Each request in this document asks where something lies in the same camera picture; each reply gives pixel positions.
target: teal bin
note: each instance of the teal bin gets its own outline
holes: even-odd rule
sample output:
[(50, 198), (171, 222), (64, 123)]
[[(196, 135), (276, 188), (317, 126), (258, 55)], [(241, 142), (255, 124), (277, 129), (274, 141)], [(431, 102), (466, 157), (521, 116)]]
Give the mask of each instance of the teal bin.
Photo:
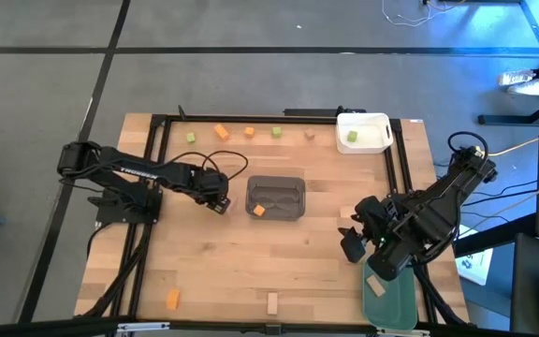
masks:
[(375, 277), (386, 291), (377, 297), (365, 281), (374, 275), (363, 263), (363, 314), (375, 327), (392, 330), (412, 330), (417, 324), (417, 303), (413, 269), (405, 268), (399, 277), (388, 282)]

